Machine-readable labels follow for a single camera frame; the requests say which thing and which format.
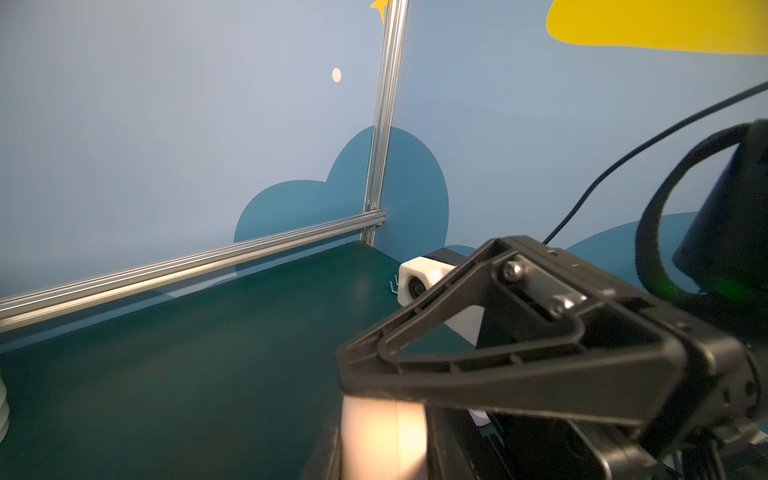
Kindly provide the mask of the aluminium back frame bar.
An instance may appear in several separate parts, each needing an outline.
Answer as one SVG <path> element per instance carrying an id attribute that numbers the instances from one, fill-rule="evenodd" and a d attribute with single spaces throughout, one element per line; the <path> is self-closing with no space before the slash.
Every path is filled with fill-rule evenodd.
<path id="1" fill-rule="evenodd" d="M 238 242 L 194 255 L 159 262 L 1 302 L 1 331 L 8 332 L 138 293 L 207 275 L 239 264 L 329 240 L 386 221 L 372 210 L 347 218 Z"/>

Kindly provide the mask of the potted plant white pot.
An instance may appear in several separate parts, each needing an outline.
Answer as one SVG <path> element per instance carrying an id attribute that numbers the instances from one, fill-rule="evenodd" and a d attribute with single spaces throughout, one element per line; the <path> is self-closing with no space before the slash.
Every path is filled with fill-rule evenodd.
<path id="1" fill-rule="evenodd" d="M 10 407 L 7 394 L 7 387 L 4 381 L 0 380 L 0 442 L 3 442 L 9 430 Z"/>

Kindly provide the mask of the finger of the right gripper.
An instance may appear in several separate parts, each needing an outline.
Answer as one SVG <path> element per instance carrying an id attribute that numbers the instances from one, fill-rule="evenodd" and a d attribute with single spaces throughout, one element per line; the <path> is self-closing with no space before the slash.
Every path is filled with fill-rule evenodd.
<path id="1" fill-rule="evenodd" d="M 683 343 L 639 313 L 652 303 L 564 250 L 527 236 L 493 239 L 341 346 L 340 387 L 357 397 L 643 426 L 689 365 Z M 463 353 L 405 353 L 470 306 L 509 322 L 513 341 Z"/>

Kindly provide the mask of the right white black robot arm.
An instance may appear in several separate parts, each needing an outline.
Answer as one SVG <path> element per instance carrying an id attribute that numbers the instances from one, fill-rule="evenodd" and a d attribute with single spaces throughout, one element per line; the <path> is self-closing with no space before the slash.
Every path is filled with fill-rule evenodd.
<path id="1" fill-rule="evenodd" d="M 425 407 L 431 479 L 723 479 L 767 417 L 765 121 L 680 161 L 635 268 L 490 240 L 343 345 L 340 387 Z"/>

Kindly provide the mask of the pink earbud charging case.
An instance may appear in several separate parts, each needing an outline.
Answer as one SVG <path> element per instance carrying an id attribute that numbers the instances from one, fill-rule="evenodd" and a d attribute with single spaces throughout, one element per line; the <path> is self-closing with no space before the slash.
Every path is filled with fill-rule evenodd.
<path id="1" fill-rule="evenodd" d="M 346 396 L 341 412 L 343 479 L 426 479 L 428 426 L 422 404 Z"/>

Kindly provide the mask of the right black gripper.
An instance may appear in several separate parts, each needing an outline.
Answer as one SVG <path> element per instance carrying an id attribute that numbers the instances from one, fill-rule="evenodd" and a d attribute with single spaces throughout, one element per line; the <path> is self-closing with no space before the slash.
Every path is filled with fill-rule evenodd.
<path id="1" fill-rule="evenodd" d="M 744 361 L 719 377 L 686 379 L 682 393 L 633 439 L 622 427 L 463 410 L 431 411 L 434 479 L 764 479 L 767 313 L 697 308 L 743 341 Z"/>

